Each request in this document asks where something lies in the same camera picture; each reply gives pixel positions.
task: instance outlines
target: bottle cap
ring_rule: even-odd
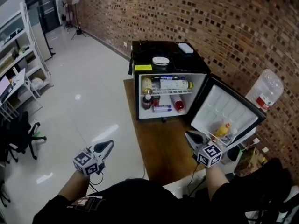
[[[145,99],[150,100],[151,96],[149,94],[145,95]]]

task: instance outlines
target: yellow sticky note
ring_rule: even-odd
[[[152,70],[151,65],[135,65],[135,70]]]

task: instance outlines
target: brick wall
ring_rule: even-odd
[[[190,42],[212,72],[245,95],[270,68],[285,91],[259,126],[258,148],[299,183],[299,0],[82,0],[82,28],[130,54],[132,40]]]

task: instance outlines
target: large plastic water bottle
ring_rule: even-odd
[[[246,98],[266,112],[283,91],[284,85],[278,76],[270,69],[265,69],[246,95]]]

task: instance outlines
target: wire shelf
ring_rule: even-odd
[[[160,89],[160,84],[159,83],[152,83],[152,90],[153,95],[185,95],[185,94],[192,94],[192,89],[187,89],[187,90],[176,90],[176,89],[167,89],[167,90],[162,90]]]

